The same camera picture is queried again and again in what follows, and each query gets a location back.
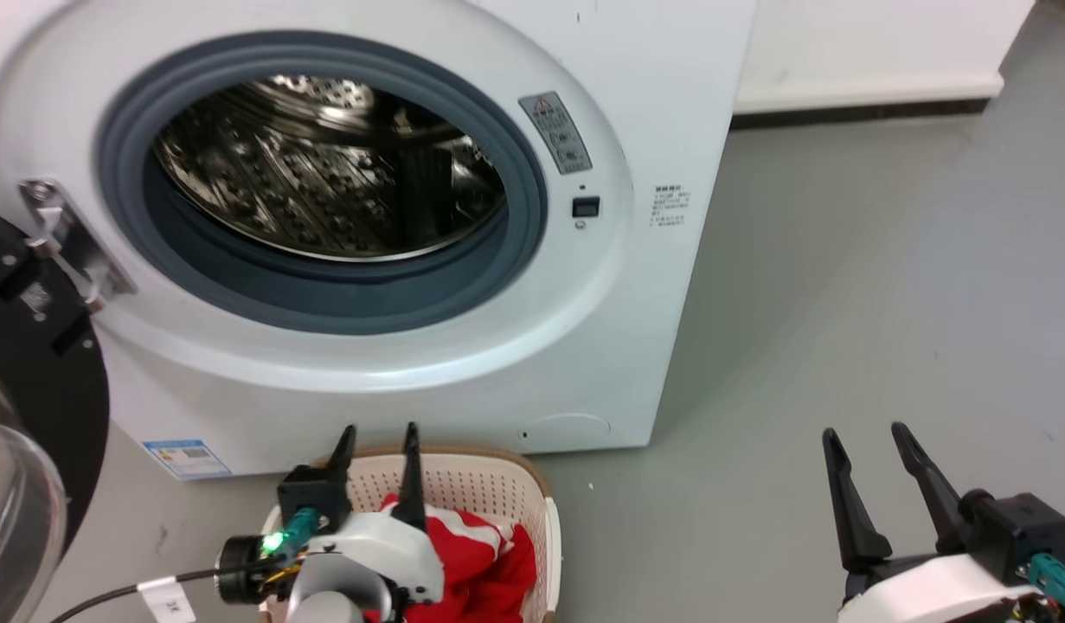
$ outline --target teal connector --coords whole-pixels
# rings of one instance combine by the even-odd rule
[[[297,553],[317,534],[317,529],[321,527],[320,521],[315,510],[300,509],[294,513],[286,528],[263,537],[263,555],[267,557],[281,556],[279,568],[293,565],[297,559]]]
[[[1065,565],[1051,555],[1035,555],[1028,565],[1028,580],[1065,607]]]

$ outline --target perforated basket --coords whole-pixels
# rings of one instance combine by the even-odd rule
[[[400,448],[362,449],[348,470],[348,492],[357,511],[377,511],[387,494],[402,485],[405,458]],[[536,587],[521,606],[524,623],[551,623],[559,602],[559,512],[546,481],[520,455],[501,449],[423,445],[425,502],[439,508],[462,509],[494,524],[518,521],[536,548]],[[267,518],[263,532],[280,526],[279,509]],[[264,603],[260,610],[273,623],[285,623],[285,604]]]

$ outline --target clothes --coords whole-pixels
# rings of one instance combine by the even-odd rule
[[[396,505],[391,493],[382,511]],[[406,621],[522,623],[521,603],[536,584],[536,550],[524,527],[497,528],[472,513],[432,505],[426,505],[425,514],[428,537],[444,563],[444,601],[410,607]]]

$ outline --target blue and white label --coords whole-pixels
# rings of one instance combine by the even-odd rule
[[[179,480],[231,476],[231,471],[207,448],[200,439],[145,441],[144,447],[155,456]]]

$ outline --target metal hinge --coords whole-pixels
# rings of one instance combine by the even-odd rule
[[[91,312],[99,311],[113,295],[136,292],[128,273],[121,270],[94,240],[56,182],[24,180],[17,188],[40,225],[40,235],[32,237],[29,246],[38,256],[56,261],[73,281]]]

